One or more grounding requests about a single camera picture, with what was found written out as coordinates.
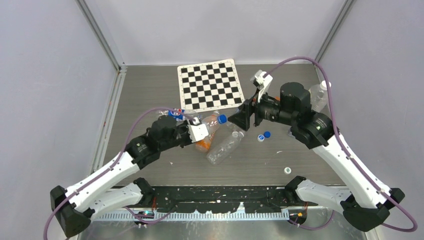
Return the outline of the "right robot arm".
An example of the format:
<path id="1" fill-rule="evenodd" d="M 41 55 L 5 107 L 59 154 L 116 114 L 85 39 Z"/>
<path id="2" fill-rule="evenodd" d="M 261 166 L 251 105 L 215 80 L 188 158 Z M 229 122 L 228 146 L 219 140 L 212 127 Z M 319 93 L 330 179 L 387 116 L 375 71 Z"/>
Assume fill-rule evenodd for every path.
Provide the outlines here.
<path id="1" fill-rule="evenodd" d="M 368 232 L 382 225 L 405 196 L 399 188 L 383 183 L 375 188 L 378 180 L 369 181 L 369 170 L 352 154 L 345 153 L 348 146 L 344 137 L 328 116 L 312 110 L 311 95 L 298 82 L 283 84 L 279 99 L 256 93 L 228 120 L 244 131 L 263 120 L 289 126 L 294 138 L 320 156 L 346 185 L 342 190 L 296 176 L 285 186 L 285 198 L 291 205 L 318 204 L 342 214 L 356 229 Z"/>

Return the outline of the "clear plastic bottle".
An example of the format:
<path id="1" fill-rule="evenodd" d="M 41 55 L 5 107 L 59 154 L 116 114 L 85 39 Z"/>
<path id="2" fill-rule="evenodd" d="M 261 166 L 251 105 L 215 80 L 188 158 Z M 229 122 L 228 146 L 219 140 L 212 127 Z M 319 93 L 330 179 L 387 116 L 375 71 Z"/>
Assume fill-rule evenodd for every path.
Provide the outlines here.
<path id="1" fill-rule="evenodd" d="M 244 137 L 245 132 L 243 130 L 233 131 L 230 136 L 209 151 L 206 155 L 206 159 L 213 166 L 220 164 L 235 151 Z"/>

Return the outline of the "clear Pepsi bottle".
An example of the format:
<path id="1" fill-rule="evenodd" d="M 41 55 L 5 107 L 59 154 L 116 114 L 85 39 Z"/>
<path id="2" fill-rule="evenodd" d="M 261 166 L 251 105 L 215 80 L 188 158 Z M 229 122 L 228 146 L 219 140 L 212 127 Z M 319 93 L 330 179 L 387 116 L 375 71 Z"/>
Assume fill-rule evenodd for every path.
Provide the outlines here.
<path id="1" fill-rule="evenodd" d="M 212 115 L 205 117 L 201 122 L 206 125 L 208 135 L 213 135 L 222 124 L 219 124 L 217 121 L 217 116 L 223 115 L 219 113 L 213 113 Z"/>

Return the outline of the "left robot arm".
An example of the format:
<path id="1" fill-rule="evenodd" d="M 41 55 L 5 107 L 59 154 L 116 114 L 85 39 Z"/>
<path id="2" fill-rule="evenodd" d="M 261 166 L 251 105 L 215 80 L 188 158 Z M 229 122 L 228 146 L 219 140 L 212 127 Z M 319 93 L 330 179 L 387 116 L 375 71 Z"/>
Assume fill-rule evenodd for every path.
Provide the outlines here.
<path id="1" fill-rule="evenodd" d="M 208 134 L 208 127 L 198 117 L 182 122 L 171 116 L 159 117 L 145 133 L 127 140 L 120 152 L 103 167 L 71 186 L 57 185 L 50 191 L 52 214 L 45 224 L 43 238 L 47 238 L 53 219 L 57 220 L 64 235 L 72 238 L 108 211 L 134 204 L 148 207 L 154 197 L 144 179 L 130 183 L 121 191 L 110 191 L 110 188 L 157 161 L 162 152 L 184 148 Z"/>

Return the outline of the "white blue bottle cap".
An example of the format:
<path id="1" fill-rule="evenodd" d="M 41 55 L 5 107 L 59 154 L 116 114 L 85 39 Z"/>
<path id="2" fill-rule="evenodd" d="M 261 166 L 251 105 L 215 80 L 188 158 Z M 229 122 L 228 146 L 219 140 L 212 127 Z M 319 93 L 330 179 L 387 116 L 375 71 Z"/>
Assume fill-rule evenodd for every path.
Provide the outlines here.
<path id="1" fill-rule="evenodd" d="M 259 134 L 259 135 L 257 136 L 257 140 L 258 140 L 259 142 L 263 142 L 263 141 L 265 140 L 265 136 L 264 136 L 263 134 Z"/>

